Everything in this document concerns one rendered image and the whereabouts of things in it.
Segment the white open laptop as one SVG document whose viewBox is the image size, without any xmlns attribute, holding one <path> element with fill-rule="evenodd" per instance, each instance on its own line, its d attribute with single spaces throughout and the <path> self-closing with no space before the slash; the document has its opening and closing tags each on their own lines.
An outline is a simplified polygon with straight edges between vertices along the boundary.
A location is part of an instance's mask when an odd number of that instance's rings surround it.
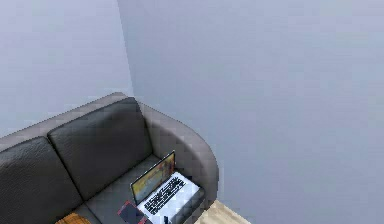
<svg viewBox="0 0 384 224">
<path fill-rule="evenodd" d="M 130 185 L 133 198 L 153 224 L 183 224 L 200 203 L 204 191 L 176 170 L 174 151 Z"/>
</svg>

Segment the grey sofa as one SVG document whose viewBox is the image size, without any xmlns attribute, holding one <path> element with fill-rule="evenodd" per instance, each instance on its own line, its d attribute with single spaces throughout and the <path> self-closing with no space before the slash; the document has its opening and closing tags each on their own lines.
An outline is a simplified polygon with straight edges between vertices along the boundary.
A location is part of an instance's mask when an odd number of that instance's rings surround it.
<svg viewBox="0 0 384 224">
<path fill-rule="evenodd" d="M 0 224 L 55 224 L 77 214 L 125 224 L 132 183 L 169 153 L 198 189 L 171 224 L 194 224 L 217 198 L 219 169 L 187 125 L 117 92 L 0 137 Z"/>
</svg>

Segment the black red-edged book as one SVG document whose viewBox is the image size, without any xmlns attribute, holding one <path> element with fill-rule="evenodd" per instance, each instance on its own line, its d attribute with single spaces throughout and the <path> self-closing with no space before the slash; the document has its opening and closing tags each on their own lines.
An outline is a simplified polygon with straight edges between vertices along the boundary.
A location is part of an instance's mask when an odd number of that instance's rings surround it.
<svg viewBox="0 0 384 224">
<path fill-rule="evenodd" d="M 127 224 L 145 224 L 147 217 L 132 202 L 126 201 L 117 214 Z"/>
</svg>

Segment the orange cushion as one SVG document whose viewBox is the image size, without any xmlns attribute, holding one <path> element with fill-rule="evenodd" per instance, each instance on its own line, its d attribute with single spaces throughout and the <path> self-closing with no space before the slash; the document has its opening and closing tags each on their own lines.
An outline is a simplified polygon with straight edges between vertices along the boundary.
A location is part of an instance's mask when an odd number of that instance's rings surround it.
<svg viewBox="0 0 384 224">
<path fill-rule="evenodd" d="M 58 220 L 55 224 L 91 224 L 91 222 L 77 213 L 71 213 Z"/>
</svg>

